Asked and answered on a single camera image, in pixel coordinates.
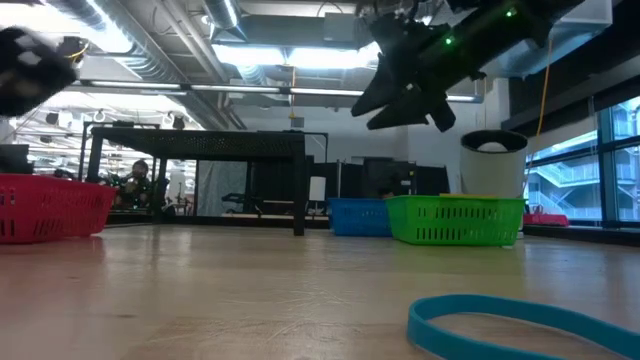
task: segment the table surface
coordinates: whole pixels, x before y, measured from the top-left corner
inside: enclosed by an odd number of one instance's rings
[[[291,160],[304,156],[304,134],[95,127],[94,136],[167,159]]]
[[[639,249],[539,238],[502,249],[321,230],[108,229],[0,247],[0,358],[424,359],[407,343],[407,309],[451,293],[558,305],[638,331],[639,272]],[[562,357],[615,358],[502,318],[436,323]]]

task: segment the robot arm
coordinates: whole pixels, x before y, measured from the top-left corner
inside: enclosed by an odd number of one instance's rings
[[[458,25],[427,26],[402,14],[378,17],[370,30],[381,49],[376,74],[351,109],[353,116],[383,108],[370,130],[428,123],[447,131],[456,117],[446,91],[522,40],[543,47],[553,24],[584,0],[448,0],[454,11],[479,6]]]

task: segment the blue basket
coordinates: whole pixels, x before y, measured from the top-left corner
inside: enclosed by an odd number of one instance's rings
[[[338,236],[391,237],[384,200],[329,199],[333,232]]]

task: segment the red basket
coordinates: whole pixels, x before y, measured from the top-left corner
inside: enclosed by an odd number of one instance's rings
[[[89,236],[104,229],[116,189],[35,175],[0,175],[0,243]]]

